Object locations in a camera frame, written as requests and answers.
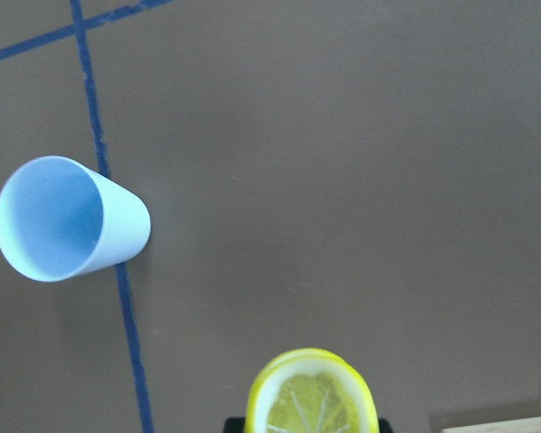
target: paper cup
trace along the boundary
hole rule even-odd
[[[69,158],[27,162],[0,193],[0,249],[36,281],[125,262],[150,232],[150,215],[138,197]]]

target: gray floor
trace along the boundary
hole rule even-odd
[[[0,1],[0,48],[69,23]],[[541,2],[178,0],[87,37],[153,222],[129,271],[157,432],[221,431],[306,345],[398,432],[541,415]],[[0,188],[46,154],[96,167],[71,37],[0,61]],[[113,271],[0,254],[0,432],[140,430]]]

